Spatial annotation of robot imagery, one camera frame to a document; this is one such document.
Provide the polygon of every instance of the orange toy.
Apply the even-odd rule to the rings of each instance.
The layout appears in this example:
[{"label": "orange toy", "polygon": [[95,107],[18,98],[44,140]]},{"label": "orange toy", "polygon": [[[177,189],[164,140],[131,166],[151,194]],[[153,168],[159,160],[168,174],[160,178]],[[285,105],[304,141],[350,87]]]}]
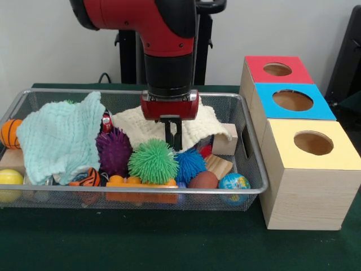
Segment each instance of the orange toy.
[{"label": "orange toy", "polygon": [[[166,185],[149,185],[140,183],[140,178],[129,177],[127,183],[108,182],[107,187],[132,187],[132,188],[178,188],[174,179],[170,179]],[[177,194],[155,194],[155,193],[124,193],[124,192],[107,192],[107,200],[117,202],[152,202],[152,203],[171,203],[176,204]]]},{"label": "orange toy", "polygon": [[100,185],[100,175],[99,172],[94,168],[88,169],[88,177],[69,183],[70,186],[99,186]]},{"label": "orange toy", "polygon": [[113,175],[109,178],[109,182],[124,182],[124,178],[119,175]]},{"label": "orange toy", "polygon": [[126,179],[126,183],[142,183],[139,177],[130,176]]},{"label": "orange toy", "polygon": [[20,149],[20,143],[16,136],[16,130],[22,122],[22,120],[8,120],[1,127],[0,141],[7,148]]}]

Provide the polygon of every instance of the green spiky ball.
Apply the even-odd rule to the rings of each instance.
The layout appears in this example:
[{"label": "green spiky ball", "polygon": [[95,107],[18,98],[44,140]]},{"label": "green spiky ball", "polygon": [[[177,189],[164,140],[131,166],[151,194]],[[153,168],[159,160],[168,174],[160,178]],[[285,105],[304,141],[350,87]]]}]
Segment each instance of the green spiky ball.
[{"label": "green spiky ball", "polygon": [[65,102],[67,102],[68,104],[76,104],[76,102],[74,102],[73,100],[65,100]]},{"label": "green spiky ball", "polygon": [[169,145],[160,139],[141,143],[128,162],[131,176],[139,177],[142,183],[164,185],[178,173],[178,162]]}]

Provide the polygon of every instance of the purple spiky ball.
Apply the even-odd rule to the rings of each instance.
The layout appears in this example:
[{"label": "purple spiky ball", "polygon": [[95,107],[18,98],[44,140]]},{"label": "purple spiky ball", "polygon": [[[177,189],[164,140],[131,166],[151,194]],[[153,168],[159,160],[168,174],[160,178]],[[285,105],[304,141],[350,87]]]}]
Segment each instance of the purple spiky ball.
[{"label": "purple spiky ball", "polygon": [[114,128],[112,132],[100,133],[96,139],[100,157],[100,169],[109,176],[120,175],[126,178],[128,175],[128,161],[133,149],[129,137],[122,130]]}]

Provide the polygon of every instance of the metal basket rim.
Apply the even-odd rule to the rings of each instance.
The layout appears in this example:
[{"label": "metal basket rim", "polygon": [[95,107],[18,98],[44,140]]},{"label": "metal basket rim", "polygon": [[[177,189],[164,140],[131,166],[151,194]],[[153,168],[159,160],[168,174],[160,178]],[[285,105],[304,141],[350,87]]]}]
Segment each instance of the metal basket rim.
[{"label": "metal basket rim", "polygon": [[[14,101],[9,106],[8,110],[1,118],[0,124],[2,125],[9,119],[9,117],[16,112],[21,106],[23,100],[29,93],[90,93],[99,91],[102,94],[131,94],[141,96],[140,90],[94,90],[94,89],[37,89],[29,88],[21,91]],[[118,192],[118,193],[159,193],[159,194],[261,194],[268,188],[268,176],[256,139],[256,133],[250,118],[248,107],[244,97],[234,93],[200,93],[202,97],[231,97],[241,101],[242,109],[246,120],[246,126],[250,134],[252,148],[256,157],[259,172],[261,174],[262,186],[258,189],[154,189],[154,188],[123,188],[123,187],[80,187],[80,186],[36,186],[36,185],[0,185],[2,190],[37,190],[37,191],[86,191],[86,192]]]}]

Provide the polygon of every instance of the stacked wooden boxes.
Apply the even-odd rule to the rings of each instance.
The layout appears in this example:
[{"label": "stacked wooden boxes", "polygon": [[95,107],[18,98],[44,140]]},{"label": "stacked wooden boxes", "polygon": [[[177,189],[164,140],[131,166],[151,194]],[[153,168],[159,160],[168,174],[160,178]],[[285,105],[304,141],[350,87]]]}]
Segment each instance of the stacked wooden boxes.
[{"label": "stacked wooden boxes", "polygon": [[268,229],[339,230],[361,184],[361,158],[298,57],[247,56],[240,93],[270,186]]}]

